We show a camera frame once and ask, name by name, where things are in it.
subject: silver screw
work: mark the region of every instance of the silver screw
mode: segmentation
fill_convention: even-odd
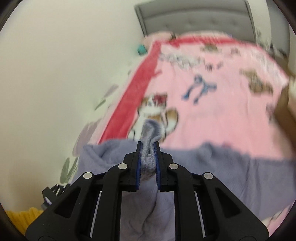
[[[118,165],[118,168],[119,169],[121,169],[121,170],[124,170],[124,169],[127,169],[127,164],[125,164],[125,163],[120,163],[119,165]]]
[[[176,163],[172,163],[172,164],[170,164],[169,167],[173,170],[176,170],[176,169],[178,169],[179,166]]]
[[[92,177],[92,173],[91,172],[86,172],[83,174],[83,178],[84,179],[90,179]]]
[[[204,177],[205,177],[205,179],[212,179],[213,178],[213,174],[212,173],[209,173],[209,172],[206,172],[205,174],[204,174]]]

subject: bed sheet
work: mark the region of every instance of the bed sheet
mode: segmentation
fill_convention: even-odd
[[[272,115],[287,82],[284,71],[254,44],[205,36],[156,41],[92,141],[139,140],[150,118],[161,125],[161,147],[211,142],[252,157],[290,158],[291,145]],[[270,232],[286,210],[265,221]]]

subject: triangular cutout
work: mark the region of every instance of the triangular cutout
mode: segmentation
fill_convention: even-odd
[[[238,206],[220,188],[215,188],[215,191],[226,218],[231,218],[240,213]]]
[[[64,218],[70,218],[81,188],[76,188],[54,211]]]

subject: yellow fabric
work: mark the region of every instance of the yellow fabric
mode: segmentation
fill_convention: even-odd
[[[39,217],[43,211],[38,210],[37,208],[31,207],[29,211],[22,212],[12,212],[6,211],[7,216],[12,221],[13,225],[23,234],[28,228],[28,226]]]

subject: gray blanket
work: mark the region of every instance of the gray blanket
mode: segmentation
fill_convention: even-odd
[[[148,128],[143,130],[145,154],[141,158],[142,172],[146,175],[141,178],[138,192],[123,194],[121,241],[175,240],[173,193],[160,193],[156,186],[155,160],[150,153],[157,130],[152,126],[146,125]],[[131,140],[84,146],[74,180],[87,171],[107,172],[121,163],[125,154],[135,152],[136,146],[137,143]],[[161,151],[171,154],[175,163],[192,173],[213,173],[261,220],[273,216],[296,199],[296,163],[292,160],[250,158],[210,143],[193,150]]]

